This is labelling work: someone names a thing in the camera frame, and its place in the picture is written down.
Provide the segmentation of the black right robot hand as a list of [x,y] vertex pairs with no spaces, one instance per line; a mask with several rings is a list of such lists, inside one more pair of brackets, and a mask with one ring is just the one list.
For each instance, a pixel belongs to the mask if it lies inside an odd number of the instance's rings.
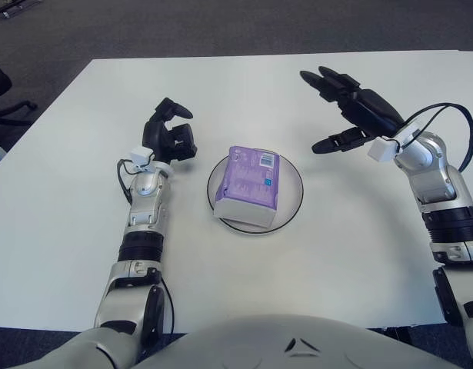
[[380,136],[393,138],[405,126],[397,110],[375,91],[362,88],[351,76],[325,66],[320,66],[318,71],[318,74],[301,71],[300,76],[321,98],[335,102],[341,116],[353,127],[313,144],[313,153],[350,151]]

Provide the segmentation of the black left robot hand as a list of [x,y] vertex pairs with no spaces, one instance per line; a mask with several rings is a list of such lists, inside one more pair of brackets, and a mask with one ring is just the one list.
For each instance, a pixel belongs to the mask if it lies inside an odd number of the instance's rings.
[[192,119],[193,114],[182,105],[164,98],[155,108],[155,113],[145,123],[142,146],[154,153],[156,161],[170,164],[171,161],[184,161],[196,156],[197,147],[190,124],[167,129],[165,123],[174,117]]

